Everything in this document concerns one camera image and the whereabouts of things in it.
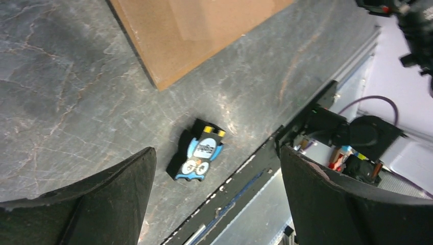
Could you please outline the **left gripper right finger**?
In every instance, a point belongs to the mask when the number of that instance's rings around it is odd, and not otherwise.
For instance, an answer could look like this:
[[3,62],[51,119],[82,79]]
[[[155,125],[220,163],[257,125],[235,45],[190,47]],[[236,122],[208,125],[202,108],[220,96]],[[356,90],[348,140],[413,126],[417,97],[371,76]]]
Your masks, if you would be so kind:
[[360,182],[289,146],[280,162],[300,244],[432,244],[432,200]]

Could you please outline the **brown cardboard backing board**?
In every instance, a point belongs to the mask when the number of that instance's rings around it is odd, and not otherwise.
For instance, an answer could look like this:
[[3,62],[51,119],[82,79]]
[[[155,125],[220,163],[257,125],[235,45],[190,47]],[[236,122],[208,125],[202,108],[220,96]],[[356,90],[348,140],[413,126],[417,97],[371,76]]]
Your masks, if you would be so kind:
[[158,90],[164,90],[290,1],[111,1]]

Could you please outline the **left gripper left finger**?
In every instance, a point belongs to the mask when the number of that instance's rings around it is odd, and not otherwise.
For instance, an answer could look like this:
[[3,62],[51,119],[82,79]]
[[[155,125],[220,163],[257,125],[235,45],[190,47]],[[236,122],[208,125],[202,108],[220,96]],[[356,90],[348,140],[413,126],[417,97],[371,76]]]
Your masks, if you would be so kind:
[[1,244],[137,244],[157,165],[145,148],[35,199],[1,203]]

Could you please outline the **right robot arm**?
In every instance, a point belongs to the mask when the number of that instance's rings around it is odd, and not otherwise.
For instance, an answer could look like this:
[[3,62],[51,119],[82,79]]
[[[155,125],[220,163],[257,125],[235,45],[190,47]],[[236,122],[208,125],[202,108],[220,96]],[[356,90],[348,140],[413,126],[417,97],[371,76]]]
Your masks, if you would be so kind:
[[[371,15],[397,18],[409,53],[400,57],[403,67],[417,66],[419,75],[432,77],[432,1],[356,1]],[[326,108],[314,105],[303,123],[303,131],[311,138],[328,146],[350,146],[372,162],[403,136],[398,128],[399,112],[393,124],[377,116],[361,116],[352,122]]]

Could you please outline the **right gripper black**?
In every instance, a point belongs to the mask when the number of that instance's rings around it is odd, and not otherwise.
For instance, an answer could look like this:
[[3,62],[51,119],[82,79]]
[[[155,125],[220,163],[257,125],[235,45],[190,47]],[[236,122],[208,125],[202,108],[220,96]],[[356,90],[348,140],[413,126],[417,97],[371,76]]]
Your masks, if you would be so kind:
[[420,76],[429,76],[432,96],[432,1],[356,0],[370,15],[395,16],[409,53],[399,58],[403,67],[417,66]]

